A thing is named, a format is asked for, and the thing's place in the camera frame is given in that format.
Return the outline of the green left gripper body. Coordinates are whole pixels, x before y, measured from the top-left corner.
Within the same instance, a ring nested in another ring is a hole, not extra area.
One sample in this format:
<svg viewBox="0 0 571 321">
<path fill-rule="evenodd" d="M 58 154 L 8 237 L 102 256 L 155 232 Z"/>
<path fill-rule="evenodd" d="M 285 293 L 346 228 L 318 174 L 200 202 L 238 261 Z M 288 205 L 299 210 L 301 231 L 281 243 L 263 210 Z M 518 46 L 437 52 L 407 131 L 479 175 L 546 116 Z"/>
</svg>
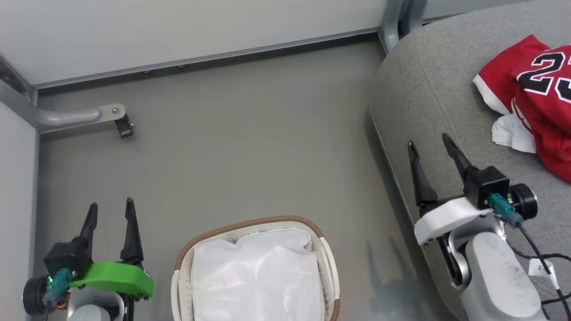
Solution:
<svg viewBox="0 0 571 321">
<path fill-rule="evenodd" d="M 91 287 L 138 298 L 153 297 L 155 290 L 154 280 L 142 268 L 111 261 L 92 264 L 85 277 L 69 287 Z"/>
</svg>

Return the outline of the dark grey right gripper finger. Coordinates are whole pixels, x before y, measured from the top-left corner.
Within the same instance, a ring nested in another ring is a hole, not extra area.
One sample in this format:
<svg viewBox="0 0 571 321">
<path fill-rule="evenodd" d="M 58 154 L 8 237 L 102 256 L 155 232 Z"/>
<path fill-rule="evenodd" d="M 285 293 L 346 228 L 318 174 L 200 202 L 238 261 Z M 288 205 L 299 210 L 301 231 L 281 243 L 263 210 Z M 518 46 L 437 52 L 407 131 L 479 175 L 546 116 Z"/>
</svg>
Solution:
<svg viewBox="0 0 571 321">
<path fill-rule="evenodd" d="M 410 169 L 414 185 L 414 197 L 416 206 L 428 205 L 437 201 L 437 193 L 428 182 L 420 162 L 420 155 L 413 141 L 408 142 L 408 155 Z"/>
<path fill-rule="evenodd" d="M 448 133 L 443 133 L 443 142 L 448 155 L 455 163 L 462 181 L 466 181 L 466 175 L 473 170 L 473 165 Z"/>
</svg>

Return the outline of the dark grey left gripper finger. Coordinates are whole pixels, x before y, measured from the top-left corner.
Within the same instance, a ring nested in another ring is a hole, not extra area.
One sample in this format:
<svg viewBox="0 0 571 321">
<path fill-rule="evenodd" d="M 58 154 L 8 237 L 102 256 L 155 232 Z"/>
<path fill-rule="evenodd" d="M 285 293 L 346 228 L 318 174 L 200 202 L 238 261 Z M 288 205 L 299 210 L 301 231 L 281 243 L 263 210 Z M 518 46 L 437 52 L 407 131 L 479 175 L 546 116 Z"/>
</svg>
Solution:
<svg viewBox="0 0 571 321">
<path fill-rule="evenodd" d="M 144 260 L 144 254 L 136 209 L 132 198 L 127 198 L 126 200 L 125 218 L 127 221 L 126 238 L 120 252 L 120 259 L 124 264 L 141 265 Z"/>
<path fill-rule="evenodd" d="M 82 229 L 80 230 L 80 237 L 86 240 L 87 244 L 92 244 L 93 233 L 96 229 L 98 221 L 98 205 L 97 203 L 92 203 L 88 209 L 86 219 Z"/>
</svg>

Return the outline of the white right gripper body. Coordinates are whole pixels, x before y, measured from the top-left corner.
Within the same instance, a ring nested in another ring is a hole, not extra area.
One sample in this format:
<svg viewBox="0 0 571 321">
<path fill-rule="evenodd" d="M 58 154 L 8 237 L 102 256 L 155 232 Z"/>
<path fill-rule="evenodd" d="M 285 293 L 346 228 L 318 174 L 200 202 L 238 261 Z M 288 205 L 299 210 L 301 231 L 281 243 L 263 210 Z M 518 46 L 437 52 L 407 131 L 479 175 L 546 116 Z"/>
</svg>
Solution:
<svg viewBox="0 0 571 321">
<path fill-rule="evenodd" d="M 480 215 L 492 212 L 488 206 L 477 208 L 467 197 L 420 200 L 416 201 L 416 205 L 420 219 L 414 224 L 414 235 L 420 246 L 473 221 Z"/>
</svg>

